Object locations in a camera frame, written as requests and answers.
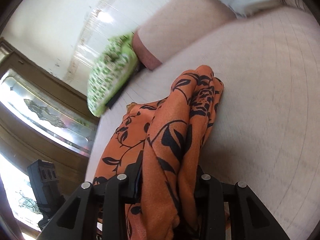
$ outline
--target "green fabric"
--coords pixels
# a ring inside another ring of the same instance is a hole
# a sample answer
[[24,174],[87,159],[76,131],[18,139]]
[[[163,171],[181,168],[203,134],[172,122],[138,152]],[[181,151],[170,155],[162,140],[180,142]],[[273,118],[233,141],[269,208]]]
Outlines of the green fabric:
[[108,39],[110,44],[97,59],[88,81],[87,102],[91,113],[100,117],[106,103],[123,86],[137,66],[132,49],[133,33]]

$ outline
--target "orange fabric fold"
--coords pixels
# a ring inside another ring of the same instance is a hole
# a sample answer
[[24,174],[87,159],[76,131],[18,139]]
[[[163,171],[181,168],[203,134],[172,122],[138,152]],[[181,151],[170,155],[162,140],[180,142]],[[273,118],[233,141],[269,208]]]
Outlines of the orange fabric fold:
[[94,184],[107,182],[142,160],[141,201],[126,205],[130,240],[171,240],[178,225],[199,233],[194,200],[200,149],[208,138],[223,83],[206,65],[183,72],[170,95],[130,105],[97,167]]

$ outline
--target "white wall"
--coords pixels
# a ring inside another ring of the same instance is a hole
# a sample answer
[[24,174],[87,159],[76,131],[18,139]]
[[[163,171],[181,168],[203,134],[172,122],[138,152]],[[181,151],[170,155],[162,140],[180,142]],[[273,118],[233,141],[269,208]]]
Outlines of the white wall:
[[2,36],[63,79],[90,12],[99,0],[23,0]]

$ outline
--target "green and white patterned cloth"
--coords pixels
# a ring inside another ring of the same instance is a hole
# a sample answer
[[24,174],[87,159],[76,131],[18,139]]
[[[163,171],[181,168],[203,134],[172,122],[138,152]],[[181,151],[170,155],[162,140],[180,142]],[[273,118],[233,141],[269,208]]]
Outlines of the green and white patterned cloth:
[[138,58],[132,49],[133,33],[108,39],[110,44],[97,59],[88,81],[87,102],[91,113],[100,117],[106,103],[136,69]]

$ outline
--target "silver screw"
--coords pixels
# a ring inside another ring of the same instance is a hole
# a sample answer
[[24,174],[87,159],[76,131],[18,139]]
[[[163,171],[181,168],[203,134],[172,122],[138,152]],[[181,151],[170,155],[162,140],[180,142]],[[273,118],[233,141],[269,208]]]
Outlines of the silver screw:
[[243,181],[239,181],[238,182],[238,186],[241,187],[241,188],[245,188],[247,186],[247,184]]
[[87,189],[89,187],[90,187],[90,182],[84,182],[81,184],[81,188],[83,188],[83,189]]
[[203,175],[201,176],[201,179],[203,179],[203,180],[209,180],[209,179],[211,179],[211,176],[210,176],[209,174],[203,174]]
[[125,175],[125,174],[119,174],[118,176],[117,176],[117,179],[119,179],[119,180],[124,180],[124,179],[126,179],[127,178],[127,175]]

